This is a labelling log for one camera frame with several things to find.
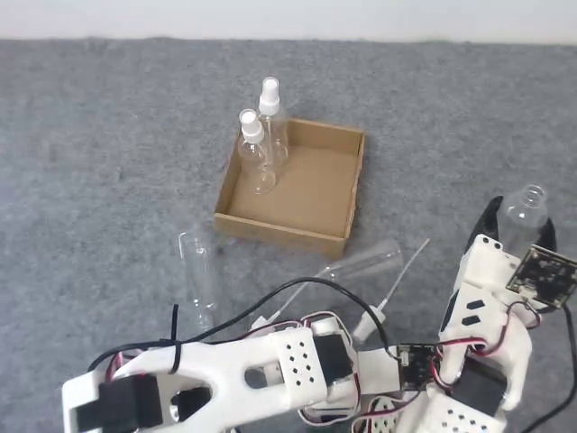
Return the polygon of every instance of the bottle cap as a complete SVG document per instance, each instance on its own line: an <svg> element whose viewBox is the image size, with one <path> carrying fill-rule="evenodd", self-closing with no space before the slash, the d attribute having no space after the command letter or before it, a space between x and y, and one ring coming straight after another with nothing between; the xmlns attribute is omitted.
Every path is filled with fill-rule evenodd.
<svg viewBox="0 0 577 433"><path fill-rule="evenodd" d="M280 110L279 81L266 77L262 81L262 93L259 99L259 111L264 115L275 115Z"/></svg>
<svg viewBox="0 0 577 433"><path fill-rule="evenodd" d="M264 138L264 129L254 110L247 108L239 114L244 140L249 143L260 143Z"/></svg>

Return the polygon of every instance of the clear plastic bottle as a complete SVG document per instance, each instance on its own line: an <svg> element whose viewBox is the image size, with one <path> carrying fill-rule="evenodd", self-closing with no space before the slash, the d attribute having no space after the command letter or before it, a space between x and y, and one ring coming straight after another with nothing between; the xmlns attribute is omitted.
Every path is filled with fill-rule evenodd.
<svg viewBox="0 0 577 433"><path fill-rule="evenodd" d="M503 198L497 211L503 251L522 259L538 241L548 218L546 199L545 190L538 185L527 185Z"/></svg>
<svg viewBox="0 0 577 433"><path fill-rule="evenodd" d="M187 296L192 299L195 335L215 326L216 281L215 245L200 226L179 235L180 260L184 268Z"/></svg>
<svg viewBox="0 0 577 433"><path fill-rule="evenodd" d="M282 167L289 158L288 119L280 104L279 81L274 77L266 77L262 81L259 119L270 143L272 164Z"/></svg>
<svg viewBox="0 0 577 433"><path fill-rule="evenodd" d="M243 175L255 194L269 192L277 184L277 176L262 124L254 110L243 110L239 118L243 133L237 151L241 157Z"/></svg>
<svg viewBox="0 0 577 433"><path fill-rule="evenodd" d="M403 254L395 239L389 238L379 241L372 247L359 251L337 262L332 262L322 269L316 277L326 278L343 285L353 283L371 276L382 274L386 271L400 268L403 265ZM276 320L295 298L311 282L303 282L287 301L277 310L269 321Z"/></svg>

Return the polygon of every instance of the gray carpet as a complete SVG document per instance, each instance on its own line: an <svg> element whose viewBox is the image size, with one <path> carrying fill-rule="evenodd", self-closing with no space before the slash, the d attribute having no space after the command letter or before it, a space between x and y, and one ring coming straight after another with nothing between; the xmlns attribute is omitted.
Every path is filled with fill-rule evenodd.
<svg viewBox="0 0 577 433"><path fill-rule="evenodd" d="M261 79L289 112L368 142L350 249L423 252L388 309L395 341L432 341L466 238L496 194L540 182L577 256L577 48L368 42L0 41L0 430L61 431L60 386L112 345L194 332L177 235L210 219ZM325 261L225 247L222 318ZM384 281L355 288L369 299ZM265 307L272 312L280 299ZM358 310L319 289L293 308ZM577 311L577 299L572 301ZM238 327L234 332L241 332ZM509 431L565 397L562 314L533 334ZM542 431L574 431L577 406ZM294 414L246 432L306 431Z"/></svg>

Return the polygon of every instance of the cardboard box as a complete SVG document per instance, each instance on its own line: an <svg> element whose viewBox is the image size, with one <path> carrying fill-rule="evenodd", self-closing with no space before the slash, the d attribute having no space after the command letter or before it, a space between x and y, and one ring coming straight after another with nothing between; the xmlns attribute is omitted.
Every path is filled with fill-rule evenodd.
<svg viewBox="0 0 577 433"><path fill-rule="evenodd" d="M337 259L353 224L364 132L290 120L288 141L287 166L267 194L247 189L233 150L216 204L215 229Z"/></svg>

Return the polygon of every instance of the white wall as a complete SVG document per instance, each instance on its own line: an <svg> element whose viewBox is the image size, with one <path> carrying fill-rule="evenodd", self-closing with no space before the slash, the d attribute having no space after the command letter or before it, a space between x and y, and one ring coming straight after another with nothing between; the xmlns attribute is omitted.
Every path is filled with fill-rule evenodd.
<svg viewBox="0 0 577 433"><path fill-rule="evenodd" d="M577 43L577 0L0 0L0 38Z"/></svg>

